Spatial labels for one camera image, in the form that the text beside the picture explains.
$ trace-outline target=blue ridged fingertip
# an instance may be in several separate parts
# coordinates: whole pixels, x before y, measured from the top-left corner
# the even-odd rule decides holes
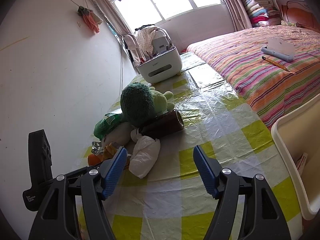
[[[219,192],[216,187],[216,177],[209,167],[207,160],[203,156],[199,146],[193,148],[193,160],[198,168],[205,189],[214,198],[217,197]]]
[[[104,188],[102,191],[102,196],[106,199],[112,195],[115,187],[118,183],[120,175],[127,161],[127,150],[123,148],[116,160],[114,161],[112,167],[110,168],[106,178],[104,179]]]

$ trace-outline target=plastic tablecloth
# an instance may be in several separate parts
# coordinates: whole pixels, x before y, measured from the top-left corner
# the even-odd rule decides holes
[[[104,202],[116,239],[203,239],[218,201],[206,192],[193,161],[196,145],[238,175],[265,176],[292,239],[298,239],[302,234],[299,203],[270,131],[231,85],[203,60],[192,52],[181,58],[182,74],[155,87],[162,93],[174,94],[172,101],[183,117],[185,129],[161,139],[158,160],[145,178],[123,171],[113,195]],[[147,84],[141,75],[132,82]],[[119,101],[111,106],[110,112],[120,107]],[[93,140],[97,139],[89,138],[89,145]],[[73,169],[87,165],[89,145]],[[238,239],[243,207],[241,195],[231,239]],[[85,232],[83,210],[79,206],[78,210]]]

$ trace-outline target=headboard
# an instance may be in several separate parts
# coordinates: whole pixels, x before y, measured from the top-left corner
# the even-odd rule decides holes
[[[320,33],[320,24],[304,0],[276,0],[282,18],[288,22],[297,22],[300,27]]]

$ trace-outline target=black mechanical device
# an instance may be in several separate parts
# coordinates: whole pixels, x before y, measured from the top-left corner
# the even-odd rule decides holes
[[[115,240],[102,201],[113,193],[126,163],[121,147],[113,159],[52,178],[51,151],[44,130],[29,134],[31,189],[23,192],[26,207],[38,211],[29,240],[81,239],[75,196],[82,196],[84,217],[91,240]],[[239,195],[245,195],[241,240],[290,240],[281,208],[261,174],[236,175],[208,158],[196,146],[193,158],[207,192],[218,205],[204,240],[228,240]]]

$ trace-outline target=bottle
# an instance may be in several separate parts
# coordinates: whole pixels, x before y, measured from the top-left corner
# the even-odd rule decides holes
[[[182,131],[184,123],[178,110],[173,109],[145,122],[140,128],[131,132],[131,139],[137,142],[141,136],[160,139],[166,135]]]

